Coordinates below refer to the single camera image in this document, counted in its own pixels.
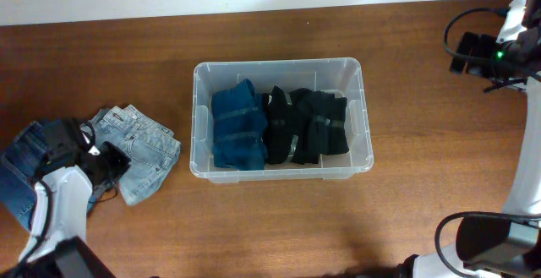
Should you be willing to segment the light blue jeans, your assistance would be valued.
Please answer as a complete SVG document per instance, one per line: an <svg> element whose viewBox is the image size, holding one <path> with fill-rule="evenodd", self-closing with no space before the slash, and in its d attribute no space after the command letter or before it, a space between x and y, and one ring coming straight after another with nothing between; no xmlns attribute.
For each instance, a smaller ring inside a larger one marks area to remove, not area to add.
<svg viewBox="0 0 541 278"><path fill-rule="evenodd" d="M98 145L109 142L129 159L129 169L118 185L126 204L134 206L154 194L176 164L181 143L174 132L135 106L101 109L90 123Z"/></svg>

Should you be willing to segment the small black garment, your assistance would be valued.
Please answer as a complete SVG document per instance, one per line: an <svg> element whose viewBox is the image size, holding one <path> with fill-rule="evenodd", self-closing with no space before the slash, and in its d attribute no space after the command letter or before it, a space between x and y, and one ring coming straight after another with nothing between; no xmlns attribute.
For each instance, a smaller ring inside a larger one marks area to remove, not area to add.
<svg viewBox="0 0 541 278"><path fill-rule="evenodd" d="M318 164L320 155L342 155L349 151L345 131L347 98L324 91L298 89L292 92L300 118L300 148L293 156L297 164Z"/></svg>

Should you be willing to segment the teal garment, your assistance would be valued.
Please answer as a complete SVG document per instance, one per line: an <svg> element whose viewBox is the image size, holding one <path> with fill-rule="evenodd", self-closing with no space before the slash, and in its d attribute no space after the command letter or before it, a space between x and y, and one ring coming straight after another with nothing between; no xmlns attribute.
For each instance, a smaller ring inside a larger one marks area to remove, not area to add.
<svg viewBox="0 0 541 278"><path fill-rule="evenodd" d="M218 168L258 171L265 168L268 150L263 134L268 126L262 95L244 79L211 99L213 156Z"/></svg>

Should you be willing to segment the large black garment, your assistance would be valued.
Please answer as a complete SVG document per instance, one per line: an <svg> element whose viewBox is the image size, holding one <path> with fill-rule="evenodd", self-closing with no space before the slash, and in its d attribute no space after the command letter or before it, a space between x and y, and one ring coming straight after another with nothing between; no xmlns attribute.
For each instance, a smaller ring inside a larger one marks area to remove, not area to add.
<svg viewBox="0 0 541 278"><path fill-rule="evenodd" d="M270 94L264 94L263 104L268 123L263 136L268 152L267 163L290 163L297 152L300 132L292 97L274 86Z"/></svg>

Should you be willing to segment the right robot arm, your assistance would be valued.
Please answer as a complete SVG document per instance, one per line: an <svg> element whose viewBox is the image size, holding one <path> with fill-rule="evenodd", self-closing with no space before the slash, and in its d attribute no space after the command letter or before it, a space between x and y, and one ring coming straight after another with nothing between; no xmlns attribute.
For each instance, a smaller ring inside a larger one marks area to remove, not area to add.
<svg viewBox="0 0 541 278"><path fill-rule="evenodd" d="M517 167L488 180L465 183L475 199L510 184L499 212L449 214L434 229L434 252L412 255L396 268L398 277L538 277L540 275L540 0L513 0L492 14L504 18L497 36L465 32L447 48L453 73L490 81L490 93L510 88L527 99L525 133Z"/></svg>

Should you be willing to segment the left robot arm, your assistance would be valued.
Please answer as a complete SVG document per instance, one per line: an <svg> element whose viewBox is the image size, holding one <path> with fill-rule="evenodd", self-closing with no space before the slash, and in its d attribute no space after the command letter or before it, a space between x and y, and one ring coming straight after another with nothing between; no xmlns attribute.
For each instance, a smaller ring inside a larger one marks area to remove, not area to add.
<svg viewBox="0 0 541 278"><path fill-rule="evenodd" d="M41 129L45 154L27 178L36 197L29 240L18 263L2 277L112 277L86 244L87 207L99 189L113 185L131 160L74 117Z"/></svg>

